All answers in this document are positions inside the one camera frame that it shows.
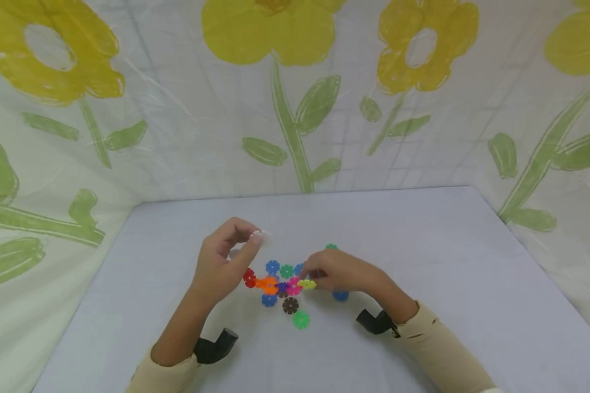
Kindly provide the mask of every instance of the orange snowflake block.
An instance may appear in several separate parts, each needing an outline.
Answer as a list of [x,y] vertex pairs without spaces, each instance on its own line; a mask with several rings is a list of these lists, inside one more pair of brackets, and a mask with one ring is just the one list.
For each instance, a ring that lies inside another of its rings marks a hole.
[[256,279],[255,287],[262,289],[267,295],[273,296],[278,293],[278,280],[271,276]]

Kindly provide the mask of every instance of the white table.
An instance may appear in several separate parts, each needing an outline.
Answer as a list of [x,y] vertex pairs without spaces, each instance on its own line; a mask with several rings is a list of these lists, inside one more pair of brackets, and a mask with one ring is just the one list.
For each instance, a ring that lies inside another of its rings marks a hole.
[[[194,200],[138,206],[106,257],[34,393],[122,392],[192,278],[205,235],[230,216],[273,234],[252,267],[295,265],[334,243],[422,299],[506,392],[590,392],[590,328],[469,187]],[[362,294],[300,295],[296,330],[279,303],[240,285],[204,330],[239,336],[203,367],[202,392],[435,391],[390,335],[355,321]]]

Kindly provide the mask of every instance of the forearm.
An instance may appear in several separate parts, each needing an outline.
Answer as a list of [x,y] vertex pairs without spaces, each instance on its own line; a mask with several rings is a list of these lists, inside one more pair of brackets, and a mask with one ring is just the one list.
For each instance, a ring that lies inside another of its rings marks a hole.
[[383,279],[372,296],[398,324],[399,340],[443,393],[495,388],[478,360],[427,307]]
[[187,388],[199,369],[192,353],[211,310],[189,289],[125,393],[179,393]]
[[188,359],[212,308],[189,289],[151,351],[154,363],[171,367]]

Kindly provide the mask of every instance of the left hand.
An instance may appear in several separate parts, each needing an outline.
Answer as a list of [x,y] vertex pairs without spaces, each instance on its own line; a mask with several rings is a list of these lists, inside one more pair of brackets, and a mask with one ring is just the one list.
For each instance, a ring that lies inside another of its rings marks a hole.
[[[259,228],[252,223],[233,217],[206,237],[188,293],[212,308],[236,289],[262,245],[262,236],[252,236],[255,231]],[[237,243],[245,245],[228,261]]]

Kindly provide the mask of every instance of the backdrop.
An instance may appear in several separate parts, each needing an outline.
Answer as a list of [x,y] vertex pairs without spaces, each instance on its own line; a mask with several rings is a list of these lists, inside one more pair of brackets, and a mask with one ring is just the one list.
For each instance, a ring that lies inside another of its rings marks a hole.
[[462,184],[590,323],[590,0],[0,1],[0,392],[139,203]]

